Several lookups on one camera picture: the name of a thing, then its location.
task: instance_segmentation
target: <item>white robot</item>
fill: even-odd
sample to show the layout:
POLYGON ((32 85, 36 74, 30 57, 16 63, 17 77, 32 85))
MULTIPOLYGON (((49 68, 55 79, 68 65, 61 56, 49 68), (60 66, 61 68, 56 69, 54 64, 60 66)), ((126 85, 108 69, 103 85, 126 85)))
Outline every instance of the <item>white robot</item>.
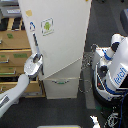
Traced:
MULTIPOLYGON (((128 34, 128 11, 123 10, 120 20, 128 34)), ((114 34, 111 47, 96 48, 92 69, 93 90, 103 102, 118 104, 128 89, 128 37, 114 34)))

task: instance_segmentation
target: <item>white refrigerator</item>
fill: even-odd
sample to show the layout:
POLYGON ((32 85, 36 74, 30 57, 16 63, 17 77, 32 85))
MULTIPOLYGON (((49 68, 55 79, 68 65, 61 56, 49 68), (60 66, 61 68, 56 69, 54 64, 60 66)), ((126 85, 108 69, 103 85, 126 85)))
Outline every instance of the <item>white refrigerator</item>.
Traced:
POLYGON ((92 0, 19 0, 32 53, 43 55, 48 99, 76 98, 92 0))

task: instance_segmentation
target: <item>label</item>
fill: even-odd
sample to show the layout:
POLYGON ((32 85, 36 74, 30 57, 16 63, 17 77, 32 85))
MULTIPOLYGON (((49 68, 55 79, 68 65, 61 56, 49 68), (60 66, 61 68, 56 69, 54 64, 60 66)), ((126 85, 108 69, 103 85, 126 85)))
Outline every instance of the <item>label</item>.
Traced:
POLYGON ((20 14, 20 9, 7 10, 8 14, 20 14))
POLYGON ((30 31, 35 31, 35 23, 33 21, 30 22, 30 31))
POLYGON ((115 83, 117 87, 120 87, 127 73, 128 71, 123 67, 122 64, 120 64, 112 78, 113 82, 115 83))
POLYGON ((9 39, 12 39, 13 38, 13 35, 10 34, 10 33, 8 33, 7 36, 8 36, 9 39))
POLYGON ((13 54, 14 58, 28 58, 27 54, 21 53, 21 54, 13 54))
POLYGON ((5 55, 0 55, 1 58, 5 58, 6 56, 5 55))
POLYGON ((13 69, 13 68, 8 68, 9 70, 13 69))
POLYGON ((54 32, 53 19, 51 18, 51 19, 42 21, 41 28, 42 28, 43 36, 53 33, 54 32))

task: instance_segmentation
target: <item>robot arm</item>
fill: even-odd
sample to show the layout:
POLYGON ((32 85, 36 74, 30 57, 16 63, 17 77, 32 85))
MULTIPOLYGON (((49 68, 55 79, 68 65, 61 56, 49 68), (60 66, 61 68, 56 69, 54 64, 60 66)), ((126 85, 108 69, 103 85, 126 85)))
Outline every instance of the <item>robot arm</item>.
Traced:
POLYGON ((0 118, 8 110, 8 108, 20 98, 27 88, 29 81, 29 77, 22 74, 14 88, 0 94, 0 118))

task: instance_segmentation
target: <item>sticker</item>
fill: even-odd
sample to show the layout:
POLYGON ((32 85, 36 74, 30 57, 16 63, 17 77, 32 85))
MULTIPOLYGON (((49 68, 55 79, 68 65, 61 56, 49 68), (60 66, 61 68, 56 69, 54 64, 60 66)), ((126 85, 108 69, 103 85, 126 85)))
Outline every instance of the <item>sticker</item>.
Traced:
POLYGON ((27 54, 21 53, 21 54, 13 54, 14 58, 28 58, 27 54))
POLYGON ((13 35, 12 34, 7 34, 8 38, 9 39, 12 39, 13 38, 13 35))
POLYGON ((31 10, 26 11, 26 16, 28 17, 32 16, 32 11, 31 10))
POLYGON ((43 36, 48 35, 50 33, 53 33, 54 32, 53 19, 51 18, 51 19, 42 21, 41 22, 41 28, 42 28, 43 36))
POLYGON ((30 22, 30 31, 31 32, 35 31, 35 24, 34 24, 34 22, 30 22))
POLYGON ((0 55, 1 56, 1 58, 5 58, 5 55, 0 55))
POLYGON ((8 68, 9 70, 13 69, 13 68, 8 68))

